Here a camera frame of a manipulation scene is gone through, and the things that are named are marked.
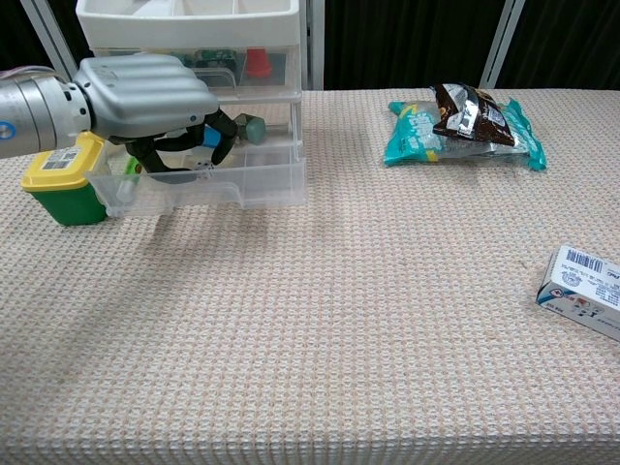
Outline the beige woven tablecloth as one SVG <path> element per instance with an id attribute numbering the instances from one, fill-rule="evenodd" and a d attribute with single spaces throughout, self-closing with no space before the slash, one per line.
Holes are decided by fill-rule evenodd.
<path id="1" fill-rule="evenodd" d="M 620 264 L 620 91 L 497 90 L 548 168 L 387 169 L 388 102 L 308 92 L 308 198 L 64 228 L 0 161 L 0 465 L 620 465 L 620 343 L 535 302 Z"/>

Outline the white blue medicine box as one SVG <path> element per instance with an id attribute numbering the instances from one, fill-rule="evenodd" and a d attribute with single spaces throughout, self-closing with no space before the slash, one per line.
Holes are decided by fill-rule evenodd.
<path id="1" fill-rule="evenodd" d="M 620 264 L 563 244 L 549 259 L 535 302 L 620 342 Z"/>

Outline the clear drawer with green tube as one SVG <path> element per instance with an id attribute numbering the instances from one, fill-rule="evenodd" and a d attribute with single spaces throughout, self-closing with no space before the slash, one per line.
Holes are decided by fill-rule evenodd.
<path id="1" fill-rule="evenodd" d="M 106 143 L 86 177 L 111 217 L 162 215 L 179 207 L 233 203 L 241 208 L 266 208 L 303 203 L 306 199 L 306 159 L 303 153 L 301 102 L 248 105 L 233 103 L 222 110 L 231 118 L 241 113 L 264 119 L 265 139 L 235 142 L 213 176 L 198 178 L 195 166 L 211 162 L 212 148 L 195 147 L 160 153 L 166 165 L 185 168 L 196 178 L 168 184 L 161 174 L 141 171 L 125 175 L 131 157 L 122 145 Z"/>

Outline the white metal frame post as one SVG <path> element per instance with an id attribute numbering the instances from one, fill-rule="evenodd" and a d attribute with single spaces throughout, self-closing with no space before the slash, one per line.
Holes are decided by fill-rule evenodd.
<path id="1" fill-rule="evenodd" d="M 71 78 L 78 70 L 78 65 L 48 0 L 19 1 L 46 52 L 52 68 L 64 78 Z"/>
<path id="2" fill-rule="evenodd" d="M 496 86 L 525 3 L 526 0 L 505 0 L 480 78 L 480 88 Z"/>
<path id="3" fill-rule="evenodd" d="M 326 64 L 326 0 L 298 0 L 301 83 L 304 90 L 323 90 Z"/>

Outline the teal snack bag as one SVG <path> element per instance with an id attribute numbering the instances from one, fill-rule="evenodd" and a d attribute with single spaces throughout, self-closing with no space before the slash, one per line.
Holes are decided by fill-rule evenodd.
<path id="1" fill-rule="evenodd" d="M 433 126 L 439 121 L 439 111 L 434 103 L 392 101 L 388 109 L 396 120 L 384 152 L 384 164 L 472 161 L 517 164 L 533 171 L 544 171 L 546 154 L 520 104 L 510 100 L 499 108 L 509 123 L 514 146 L 437 135 Z"/>

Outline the teal green block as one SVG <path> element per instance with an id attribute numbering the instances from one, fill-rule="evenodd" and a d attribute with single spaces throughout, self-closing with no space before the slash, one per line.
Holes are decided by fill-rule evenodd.
<path id="1" fill-rule="evenodd" d="M 265 139 L 266 125 L 263 118 L 247 113 L 239 114 L 234 122 L 241 140 L 252 144 L 261 144 Z"/>

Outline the green tub with yellow lid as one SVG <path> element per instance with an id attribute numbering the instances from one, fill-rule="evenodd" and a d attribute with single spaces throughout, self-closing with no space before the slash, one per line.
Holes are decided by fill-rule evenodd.
<path id="1" fill-rule="evenodd" d="M 86 177 L 105 147 L 92 133 L 81 133 L 68 148 L 37 154 L 20 186 L 60 225 L 84 226 L 106 219 L 106 208 Z"/>

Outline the brown snack bag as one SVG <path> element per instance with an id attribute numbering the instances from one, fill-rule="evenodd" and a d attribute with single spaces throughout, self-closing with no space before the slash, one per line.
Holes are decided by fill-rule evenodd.
<path id="1" fill-rule="evenodd" d="M 447 138 L 514 146 L 508 120 L 488 94 L 463 83 L 431 87 L 439 111 L 433 133 Z"/>

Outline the white plastic drawer unit frame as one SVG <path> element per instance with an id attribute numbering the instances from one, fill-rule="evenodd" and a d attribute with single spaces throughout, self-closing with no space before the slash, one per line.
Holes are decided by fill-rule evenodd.
<path id="1" fill-rule="evenodd" d="M 96 47 L 297 46 L 301 70 L 298 0 L 78 0 L 76 13 L 92 52 Z M 286 100 L 218 98 L 221 108 L 300 100 L 301 92 Z"/>

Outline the red plastic cup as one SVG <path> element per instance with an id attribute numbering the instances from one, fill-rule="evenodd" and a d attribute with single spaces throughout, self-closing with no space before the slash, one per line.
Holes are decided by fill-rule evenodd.
<path id="1" fill-rule="evenodd" d="M 249 78 L 269 78 L 272 66 L 263 47 L 248 48 L 246 51 L 246 75 Z"/>

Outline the green circuit board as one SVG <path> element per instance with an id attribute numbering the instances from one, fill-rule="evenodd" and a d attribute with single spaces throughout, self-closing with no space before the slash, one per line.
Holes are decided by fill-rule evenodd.
<path id="1" fill-rule="evenodd" d="M 185 56 L 190 68 L 226 68 L 236 72 L 237 53 L 230 48 L 199 48 Z"/>

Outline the black curtain panel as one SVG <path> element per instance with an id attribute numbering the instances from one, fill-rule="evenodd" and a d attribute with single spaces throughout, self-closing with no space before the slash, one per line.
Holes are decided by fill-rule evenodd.
<path id="1" fill-rule="evenodd" d="M 0 71 L 19 66 L 51 67 L 19 0 L 0 0 Z"/>
<path id="2" fill-rule="evenodd" d="M 325 0 L 325 90 L 478 85 L 505 0 Z"/>
<path id="3" fill-rule="evenodd" d="M 78 0 L 46 0 L 62 33 L 64 40 L 78 63 L 93 57 L 76 13 Z"/>
<path id="4" fill-rule="evenodd" d="M 496 86 L 620 91 L 620 0 L 525 0 Z"/>

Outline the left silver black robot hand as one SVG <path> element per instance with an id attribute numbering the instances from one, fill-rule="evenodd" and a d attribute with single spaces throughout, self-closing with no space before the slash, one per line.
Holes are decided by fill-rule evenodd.
<path id="1" fill-rule="evenodd" d="M 201 146 L 205 128 L 220 135 L 211 163 L 221 164 L 231 152 L 238 126 L 222 109 L 207 84 L 183 62 L 167 54 L 87 58 L 74 83 L 91 114 L 90 131 L 123 145 L 144 172 L 161 174 L 168 184 L 193 181 L 189 169 L 165 164 L 160 153 Z"/>

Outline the clear drawer with red cup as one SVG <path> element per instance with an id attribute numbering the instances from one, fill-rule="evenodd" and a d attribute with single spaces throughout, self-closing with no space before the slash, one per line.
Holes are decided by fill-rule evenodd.
<path id="1" fill-rule="evenodd" d="M 272 72 L 267 78 L 251 78 L 246 75 L 246 51 L 248 48 L 263 47 L 268 54 Z M 241 46 L 241 47 L 190 47 L 190 48 L 138 48 L 138 47 L 96 47 L 96 57 L 124 56 L 139 53 L 164 54 L 178 58 L 184 65 L 185 56 L 199 48 L 230 48 L 237 53 L 236 72 L 226 68 L 192 69 L 209 90 L 224 101 L 290 99 L 301 92 L 301 70 L 297 46 Z"/>

